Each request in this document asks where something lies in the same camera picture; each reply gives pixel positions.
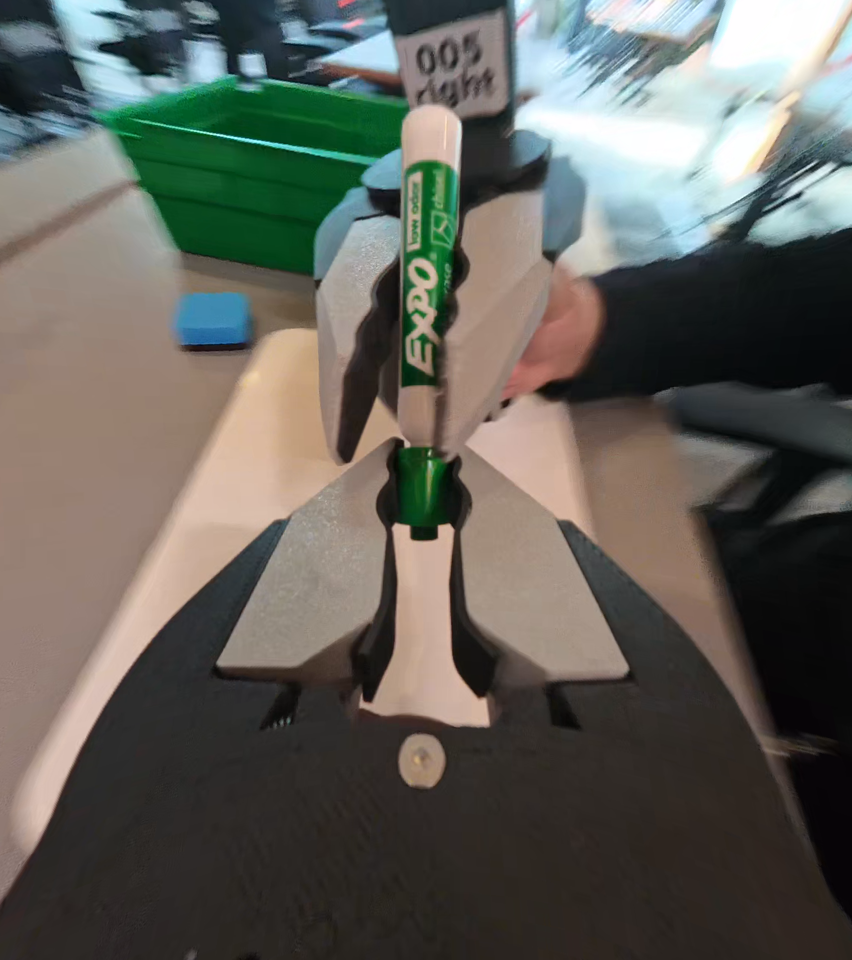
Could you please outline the person's right hand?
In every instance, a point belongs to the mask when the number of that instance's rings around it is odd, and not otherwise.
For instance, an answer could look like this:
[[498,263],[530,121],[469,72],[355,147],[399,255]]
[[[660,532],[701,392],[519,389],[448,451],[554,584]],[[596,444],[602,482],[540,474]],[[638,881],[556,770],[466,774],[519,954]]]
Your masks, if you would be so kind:
[[505,384],[502,400],[511,402],[577,377],[599,342],[604,319],[596,284],[555,265],[547,307]]

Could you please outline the green plastic bin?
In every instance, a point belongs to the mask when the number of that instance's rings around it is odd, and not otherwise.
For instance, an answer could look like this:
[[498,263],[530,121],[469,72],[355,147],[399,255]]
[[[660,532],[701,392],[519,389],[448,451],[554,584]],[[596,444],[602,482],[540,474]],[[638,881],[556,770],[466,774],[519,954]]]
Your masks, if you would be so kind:
[[310,276],[314,236],[399,148],[399,98],[220,78],[99,112],[182,253]]

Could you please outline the white whiteboard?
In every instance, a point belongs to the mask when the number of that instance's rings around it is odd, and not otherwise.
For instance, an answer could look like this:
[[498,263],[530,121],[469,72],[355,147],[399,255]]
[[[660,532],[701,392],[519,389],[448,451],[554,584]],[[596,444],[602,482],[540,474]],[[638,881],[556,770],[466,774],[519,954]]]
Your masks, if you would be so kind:
[[[272,522],[336,480],[318,400],[316,334],[288,329],[253,351],[168,519],[17,788],[11,832],[25,854],[45,830],[76,756],[116,686],[187,600]],[[452,535],[414,546],[397,534],[401,574],[396,653],[372,702],[375,714],[428,716],[486,726],[487,703],[456,675],[449,604],[426,608],[407,588],[438,601]]]

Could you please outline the person's black top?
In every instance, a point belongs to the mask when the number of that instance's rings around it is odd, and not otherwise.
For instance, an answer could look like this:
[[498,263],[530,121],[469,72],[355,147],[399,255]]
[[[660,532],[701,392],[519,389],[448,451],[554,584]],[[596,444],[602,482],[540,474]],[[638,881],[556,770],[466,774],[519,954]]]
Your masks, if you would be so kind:
[[704,506],[827,883],[852,921],[852,510],[774,522],[826,464],[773,453]]

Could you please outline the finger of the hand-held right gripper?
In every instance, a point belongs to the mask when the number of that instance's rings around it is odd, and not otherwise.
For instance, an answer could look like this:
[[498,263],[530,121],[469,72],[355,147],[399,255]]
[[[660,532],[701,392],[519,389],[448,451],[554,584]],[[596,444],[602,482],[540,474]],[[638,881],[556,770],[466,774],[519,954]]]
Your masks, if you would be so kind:
[[545,312],[552,264],[543,255],[542,191],[508,193],[470,209],[460,247],[464,279],[444,339],[437,446],[456,458],[499,408],[504,387]]
[[397,325],[400,222],[332,213],[315,235],[319,396],[327,446],[352,462]]

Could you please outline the blue whiteboard eraser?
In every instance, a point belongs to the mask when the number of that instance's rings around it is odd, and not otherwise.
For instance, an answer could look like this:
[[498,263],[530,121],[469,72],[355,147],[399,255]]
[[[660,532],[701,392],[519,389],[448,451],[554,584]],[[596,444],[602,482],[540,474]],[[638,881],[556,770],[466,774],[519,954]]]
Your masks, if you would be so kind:
[[254,341],[250,300],[235,292],[183,294],[171,331],[186,352],[244,351]]

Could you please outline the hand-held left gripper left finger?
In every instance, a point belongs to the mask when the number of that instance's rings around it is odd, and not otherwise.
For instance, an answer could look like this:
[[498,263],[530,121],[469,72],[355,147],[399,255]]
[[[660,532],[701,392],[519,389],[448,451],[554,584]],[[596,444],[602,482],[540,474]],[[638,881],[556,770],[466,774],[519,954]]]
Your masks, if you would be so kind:
[[224,677],[377,693],[395,645],[391,438],[297,509],[216,662]]

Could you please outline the person's right forearm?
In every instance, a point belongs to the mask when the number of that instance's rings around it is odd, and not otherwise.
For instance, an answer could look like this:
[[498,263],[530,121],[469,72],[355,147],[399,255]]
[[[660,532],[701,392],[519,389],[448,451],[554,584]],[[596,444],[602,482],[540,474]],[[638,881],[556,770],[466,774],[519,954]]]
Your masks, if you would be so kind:
[[583,371],[541,389],[593,402],[735,382],[852,398],[852,228],[721,246],[595,278],[604,322]]

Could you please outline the grey office chair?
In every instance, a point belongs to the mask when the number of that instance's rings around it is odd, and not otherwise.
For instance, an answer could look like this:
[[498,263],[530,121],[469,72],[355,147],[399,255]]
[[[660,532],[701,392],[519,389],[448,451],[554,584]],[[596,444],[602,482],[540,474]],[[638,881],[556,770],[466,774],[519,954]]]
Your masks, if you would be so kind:
[[828,474],[852,474],[852,402],[827,390],[720,383],[676,390],[666,406],[685,432],[768,451],[704,507],[720,528],[759,529]]

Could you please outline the green marker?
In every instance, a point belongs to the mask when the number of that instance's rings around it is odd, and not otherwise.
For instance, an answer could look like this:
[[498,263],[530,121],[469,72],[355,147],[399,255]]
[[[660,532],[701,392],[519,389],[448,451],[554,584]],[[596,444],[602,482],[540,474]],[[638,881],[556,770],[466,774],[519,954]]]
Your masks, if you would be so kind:
[[397,417],[407,444],[436,449],[444,335],[459,229],[462,124],[422,105],[401,134]]

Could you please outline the green marker cap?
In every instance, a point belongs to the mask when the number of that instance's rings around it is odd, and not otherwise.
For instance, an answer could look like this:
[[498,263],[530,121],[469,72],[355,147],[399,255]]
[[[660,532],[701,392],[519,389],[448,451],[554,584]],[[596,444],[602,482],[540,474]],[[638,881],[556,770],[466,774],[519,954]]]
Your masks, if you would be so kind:
[[402,446],[396,453],[397,522],[414,542],[435,541],[448,523],[447,466],[429,447]]

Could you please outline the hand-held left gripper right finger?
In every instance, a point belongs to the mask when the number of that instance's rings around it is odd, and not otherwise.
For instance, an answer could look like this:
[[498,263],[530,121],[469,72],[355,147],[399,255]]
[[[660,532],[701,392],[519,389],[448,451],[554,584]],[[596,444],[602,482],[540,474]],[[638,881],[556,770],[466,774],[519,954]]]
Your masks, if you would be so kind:
[[558,519],[471,450],[453,474],[452,651],[469,690],[488,697],[626,678]]

